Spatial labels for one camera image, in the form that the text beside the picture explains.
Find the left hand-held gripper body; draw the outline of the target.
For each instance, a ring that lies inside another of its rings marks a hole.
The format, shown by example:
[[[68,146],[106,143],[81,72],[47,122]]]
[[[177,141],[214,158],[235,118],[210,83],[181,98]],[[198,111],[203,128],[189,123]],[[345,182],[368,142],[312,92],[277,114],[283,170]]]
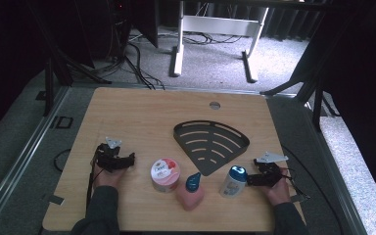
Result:
[[[120,140],[107,137],[106,142],[101,143],[95,151],[95,164],[109,172],[117,170],[121,165],[129,164],[127,158],[118,155],[120,147]]]

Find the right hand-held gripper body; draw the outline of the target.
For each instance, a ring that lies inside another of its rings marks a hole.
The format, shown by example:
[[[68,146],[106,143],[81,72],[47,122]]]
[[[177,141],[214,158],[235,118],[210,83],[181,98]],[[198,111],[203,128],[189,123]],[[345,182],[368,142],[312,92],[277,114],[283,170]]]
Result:
[[[281,169],[278,163],[286,162],[289,160],[287,156],[278,155],[270,152],[265,152],[261,157],[256,158],[263,166],[258,168],[259,174],[266,177],[266,185],[272,187],[282,177]]]

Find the white bottle with blue cap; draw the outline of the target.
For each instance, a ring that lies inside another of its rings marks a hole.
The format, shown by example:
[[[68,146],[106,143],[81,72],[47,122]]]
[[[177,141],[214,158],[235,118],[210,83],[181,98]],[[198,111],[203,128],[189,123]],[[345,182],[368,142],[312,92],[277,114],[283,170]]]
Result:
[[[234,165],[228,170],[219,194],[224,198],[237,197],[245,188],[246,183],[246,169],[242,166]]]

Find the pink round cream jar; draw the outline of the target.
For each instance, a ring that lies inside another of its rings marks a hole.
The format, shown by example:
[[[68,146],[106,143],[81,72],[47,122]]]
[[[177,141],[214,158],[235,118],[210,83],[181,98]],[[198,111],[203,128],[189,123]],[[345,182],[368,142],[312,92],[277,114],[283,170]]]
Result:
[[[180,177],[179,164],[171,158],[162,158],[151,166],[151,180],[153,187],[162,193],[173,191]]]

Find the black slotted corner shelf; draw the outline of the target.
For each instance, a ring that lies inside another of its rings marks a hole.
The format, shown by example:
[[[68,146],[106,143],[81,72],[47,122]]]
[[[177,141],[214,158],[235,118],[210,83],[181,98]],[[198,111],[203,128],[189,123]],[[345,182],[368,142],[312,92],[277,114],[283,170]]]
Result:
[[[203,176],[245,153],[249,138],[237,129],[212,120],[190,120],[173,128],[173,137]]]

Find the pink bottle with blue cap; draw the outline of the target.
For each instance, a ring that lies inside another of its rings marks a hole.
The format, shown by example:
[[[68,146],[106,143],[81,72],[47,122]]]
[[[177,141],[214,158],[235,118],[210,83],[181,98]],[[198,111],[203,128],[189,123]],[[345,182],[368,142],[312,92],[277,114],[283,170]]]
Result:
[[[183,209],[191,211],[196,208],[204,199],[205,191],[200,185],[201,173],[190,175],[184,184],[176,189],[176,199]]]

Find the person's left hand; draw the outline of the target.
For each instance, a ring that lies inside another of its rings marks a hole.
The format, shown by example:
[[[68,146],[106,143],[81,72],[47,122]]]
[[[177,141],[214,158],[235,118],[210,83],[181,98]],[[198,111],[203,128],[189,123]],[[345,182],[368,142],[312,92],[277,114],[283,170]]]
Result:
[[[113,170],[112,172],[109,172],[95,164],[93,173],[94,175],[92,180],[92,186],[94,188],[101,186],[111,186],[117,189],[120,185],[120,180],[126,173],[126,170],[117,169]]]

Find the person's right hand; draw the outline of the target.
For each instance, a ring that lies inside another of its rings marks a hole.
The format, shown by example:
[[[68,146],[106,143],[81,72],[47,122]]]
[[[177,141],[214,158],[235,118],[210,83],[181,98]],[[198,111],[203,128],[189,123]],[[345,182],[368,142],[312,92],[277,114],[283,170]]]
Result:
[[[291,202],[289,186],[285,178],[288,170],[286,168],[282,168],[281,173],[282,177],[274,186],[263,186],[260,188],[263,194],[267,197],[269,203],[274,207],[280,204]]]

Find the black tape rectangle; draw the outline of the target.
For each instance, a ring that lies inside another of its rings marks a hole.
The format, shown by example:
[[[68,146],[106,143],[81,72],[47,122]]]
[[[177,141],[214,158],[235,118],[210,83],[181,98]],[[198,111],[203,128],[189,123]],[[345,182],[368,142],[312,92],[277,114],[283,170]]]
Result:
[[[72,117],[58,117],[55,116],[52,120],[50,127],[56,129],[69,129],[73,124]]]

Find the grey tape strip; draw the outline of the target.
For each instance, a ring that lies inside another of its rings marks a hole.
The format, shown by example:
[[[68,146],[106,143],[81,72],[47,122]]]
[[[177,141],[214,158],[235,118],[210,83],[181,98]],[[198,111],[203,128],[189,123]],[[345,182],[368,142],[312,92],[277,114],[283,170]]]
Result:
[[[61,206],[63,202],[65,201],[64,198],[61,198],[59,196],[52,195],[52,194],[44,194],[42,196],[42,200],[48,203],[59,205],[59,206]]]

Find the black metal stand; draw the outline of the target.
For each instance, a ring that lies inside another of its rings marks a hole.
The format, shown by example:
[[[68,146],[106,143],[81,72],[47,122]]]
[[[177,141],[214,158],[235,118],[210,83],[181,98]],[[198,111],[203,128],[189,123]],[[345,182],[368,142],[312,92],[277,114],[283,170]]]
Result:
[[[322,71],[334,51],[340,35],[336,34],[331,39],[326,37],[313,37],[308,43],[302,57],[295,67],[290,79],[267,91],[261,91],[261,95],[274,96],[281,91],[302,83],[296,99],[305,103],[311,96],[314,96],[311,122],[317,131],[320,130],[320,115],[323,99],[323,85],[325,77]]]
[[[90,70],[64,53],[57,45],[51,30],[39,13],[38,6],[32,0],[25,0],[25,2],[39,28],[43,39],[44,51],[48,55],[45,63],[45,109],[43,113],[45,117],[48,117],[55,107],[54,76],[58,78],[62,86],[71,86],[73,84],[68,66],[72,66],[97,83],[111,84],[110,81],[93,74]]]

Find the dark computer tower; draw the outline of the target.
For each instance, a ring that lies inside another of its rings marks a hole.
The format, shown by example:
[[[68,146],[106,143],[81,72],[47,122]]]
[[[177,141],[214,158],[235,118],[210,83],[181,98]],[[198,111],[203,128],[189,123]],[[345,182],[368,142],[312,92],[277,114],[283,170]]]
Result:
[[[89,45],[95,59],[124,57],[130,30],[128,0],[91,0]]]

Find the dark curtain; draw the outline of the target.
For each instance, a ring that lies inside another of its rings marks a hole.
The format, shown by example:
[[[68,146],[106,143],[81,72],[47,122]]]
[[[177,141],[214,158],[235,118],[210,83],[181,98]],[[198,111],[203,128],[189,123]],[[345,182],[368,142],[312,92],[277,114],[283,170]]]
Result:
[[[262,36],[279,41],[311,39],[323,16],[320,12],[271,8],[265,19]]]

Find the white desk frame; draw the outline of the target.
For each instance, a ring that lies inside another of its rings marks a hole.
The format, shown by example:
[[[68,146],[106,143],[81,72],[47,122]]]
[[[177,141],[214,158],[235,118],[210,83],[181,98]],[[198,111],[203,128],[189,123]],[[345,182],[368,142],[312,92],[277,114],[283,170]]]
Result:
[[[190,16],[184,13],[185,2],[179,2],[178,12],[178,43],[176,45],[175,60],[172,74],[180,76],[184,57],[183,36],[185,32],[201,32],[208,34],[222,34],[252,38],[249,50],[242,52],[242,61],[245,68],[246,79],[255,83],[258,79],[256,49],[264,27],[269,8],[263,7],[256,20],[238,20],[214,17]]]

